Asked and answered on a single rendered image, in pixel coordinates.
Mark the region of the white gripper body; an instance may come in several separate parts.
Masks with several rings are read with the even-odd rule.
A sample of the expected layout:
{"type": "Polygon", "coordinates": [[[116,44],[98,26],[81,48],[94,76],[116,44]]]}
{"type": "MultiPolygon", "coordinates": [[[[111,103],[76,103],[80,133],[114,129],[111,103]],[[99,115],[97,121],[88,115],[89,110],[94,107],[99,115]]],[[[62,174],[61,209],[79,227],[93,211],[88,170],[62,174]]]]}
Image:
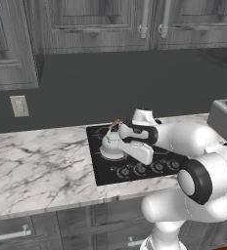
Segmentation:
{"type": "Polygon", "coordinates": [[[145,165],[150,165],[153,161],[154,150],[144,143],[137,141],[125,143],[123,140],[120,140],[119,148],[145,165]]]}

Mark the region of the black hob knob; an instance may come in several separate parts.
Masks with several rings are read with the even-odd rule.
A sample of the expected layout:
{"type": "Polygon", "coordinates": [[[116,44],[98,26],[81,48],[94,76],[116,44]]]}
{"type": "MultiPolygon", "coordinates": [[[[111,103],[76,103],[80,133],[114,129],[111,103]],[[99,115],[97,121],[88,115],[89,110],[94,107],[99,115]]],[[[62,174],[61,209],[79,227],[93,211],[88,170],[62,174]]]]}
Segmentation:
{"type": "Polygon", "coordinates": [[[127,179],[129,177],[129,173],[130,171],[127,167],[120,167],[116,170],[116,174],[122,179],[127,179]]]}
{"type": "Polygon", "coordinates": [[[176,160],[171,159],[167,161],[167,167],[171,170],[178,171],[180,168],[180,164],[176,160]]]}
{"type": "Polygon", "coordinates": [[[146,175],[146,168],[141,163],[138,163],[137,165],[135,165],[133,168],[133,171],[137,176],[146,175]]]}
{"type": "Polygon", "coordinates": [[[156,161],[151,164],[151,169],[156,173],[162,173],[163,172],[163,165],[156,161]]]}

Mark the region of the black hob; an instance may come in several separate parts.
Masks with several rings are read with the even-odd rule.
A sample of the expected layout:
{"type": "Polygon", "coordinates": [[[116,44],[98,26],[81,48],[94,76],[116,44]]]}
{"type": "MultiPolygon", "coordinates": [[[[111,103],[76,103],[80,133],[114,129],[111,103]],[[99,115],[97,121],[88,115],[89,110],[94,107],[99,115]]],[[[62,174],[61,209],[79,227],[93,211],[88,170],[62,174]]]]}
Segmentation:
{"type": "Polygon", "coordinates": [[[162,173],[154,172],[151,169],[152,163],[150,165],[144,165],[141,163],[146,168],[146,175],[137,176],[134,173],[133,168],[140,162],[138,162],[136,159],[132,158],[131,156],[127,156],[123,160],[111,161],[104,158],[100,153],[100,146],[102,144],[102,139],[107,134],[108,130],[109,130],[109,124],[88,126],[86,128],[95,180],[98,186],[175,175],[181,169],[182,164],[186,163],[189,160],[187,156],[183,156],[162,149],[160,147],[154,146],[153,147],[154,156],[152,163],[156,161],[160,162],[163,165],[163,172],[162,173]],[[167,167],[167,161],[171,159],[176,160],[180,164],[180,168],[178,171],[171,170],[167,167]],[[116,170],[120,167],[127,167],[128,170],[130,171],[129,177],[127,179],[122,179],[116,174],[116,170]]]}

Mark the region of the grey wooden drawer front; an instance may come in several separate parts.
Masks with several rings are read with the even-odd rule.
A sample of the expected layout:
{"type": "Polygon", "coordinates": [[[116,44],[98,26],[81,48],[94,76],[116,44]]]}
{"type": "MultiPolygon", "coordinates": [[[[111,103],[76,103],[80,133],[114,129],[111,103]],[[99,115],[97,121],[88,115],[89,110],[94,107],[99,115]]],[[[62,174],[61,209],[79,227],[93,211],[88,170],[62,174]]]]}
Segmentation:
{"type": "Polygon", "coordinates": [[[138,250],[138,245],[128,246],[129,238],[144,240],[152,229],[150,225],[136,225],[129,229],[67,236],[63,237],[63,247],[64,250],[138,250]]]}
{"type": "Polygon", "coordinates": [[[129,222],[143,217],[142,197],[95,204],[57,212],[60,232],[69,235],[101,225],[129,222]]]}
{"type": "Polygon", "coordinates": [[[31,235],[0,241],[0,250],[63,250],[52,213],[0,220],[0,234],[22,231],[23,225],[28,225],[31,235]]]}

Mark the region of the grey toaster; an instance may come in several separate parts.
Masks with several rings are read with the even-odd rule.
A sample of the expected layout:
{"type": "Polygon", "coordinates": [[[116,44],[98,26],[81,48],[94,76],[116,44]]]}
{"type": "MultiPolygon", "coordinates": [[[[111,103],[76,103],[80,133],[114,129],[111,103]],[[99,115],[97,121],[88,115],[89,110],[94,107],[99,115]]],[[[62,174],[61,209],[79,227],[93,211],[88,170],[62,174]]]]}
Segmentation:
{"type": "Polygon", "coordinates": [[[212,103],[207,124],[227,141],[227,99],[212,103]]]}

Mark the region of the grey wooden cupboard door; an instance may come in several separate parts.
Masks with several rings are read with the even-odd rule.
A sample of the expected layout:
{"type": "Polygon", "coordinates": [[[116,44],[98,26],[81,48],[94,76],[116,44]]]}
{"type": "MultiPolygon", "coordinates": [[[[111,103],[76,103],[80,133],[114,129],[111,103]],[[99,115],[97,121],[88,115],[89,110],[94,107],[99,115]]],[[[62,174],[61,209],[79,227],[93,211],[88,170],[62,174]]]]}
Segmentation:
{"type": "Polygon", "coordinates": [[[37,87],[23,0],[0,0],[0,91],[37,87]]]}
{"type": "Polygon", "coordinates": [[[138,27],[144,0],[44,0],[44,48],[109,50],[146,47],[138,27]]]}
{"type": "Polygon", "coordinates": [[[159,49],[227,47],[227,0],[172,0],[165,38],[159,33],[163,12],[164,0],[159,0],[159,49]]]}

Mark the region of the beige wall socket plate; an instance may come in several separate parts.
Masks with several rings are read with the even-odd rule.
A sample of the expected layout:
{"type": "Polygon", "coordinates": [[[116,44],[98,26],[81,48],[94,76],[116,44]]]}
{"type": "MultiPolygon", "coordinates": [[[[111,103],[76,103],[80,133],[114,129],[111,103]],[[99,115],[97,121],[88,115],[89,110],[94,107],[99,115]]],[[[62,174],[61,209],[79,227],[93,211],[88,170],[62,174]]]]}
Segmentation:
{"type": "Polygon", "coordinates": [[[12,109],[16,117],[28,117],[29,111],[25,96],[10,97],[12,109]]]}

